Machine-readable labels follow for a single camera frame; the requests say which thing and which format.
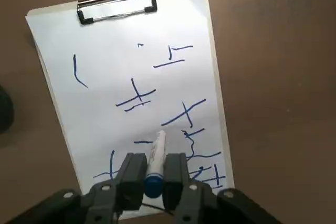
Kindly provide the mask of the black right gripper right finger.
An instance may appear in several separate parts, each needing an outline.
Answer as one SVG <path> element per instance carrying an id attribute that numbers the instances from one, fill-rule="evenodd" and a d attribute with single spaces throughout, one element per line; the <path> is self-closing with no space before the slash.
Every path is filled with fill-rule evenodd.
<path id="1" fill-rule="evenodd" d="M 191 179 L 184 153 L 167 155 L 163 176 L 163 205 L 174 223 L 280 223 L 238 189 L 214 194 L 207 183 Z"/>

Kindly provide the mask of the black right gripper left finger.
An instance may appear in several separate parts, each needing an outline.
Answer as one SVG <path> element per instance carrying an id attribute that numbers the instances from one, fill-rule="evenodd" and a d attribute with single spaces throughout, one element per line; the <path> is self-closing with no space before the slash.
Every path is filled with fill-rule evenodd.
<path id="1" fill-rule="evenodd" d="M 128 153 L 116 178 L 94 184 L 85 195 L 60 190 L 10 222 L 118 223 L 123 212 L 140 209 L 146 169 L 145 154 Z"/>

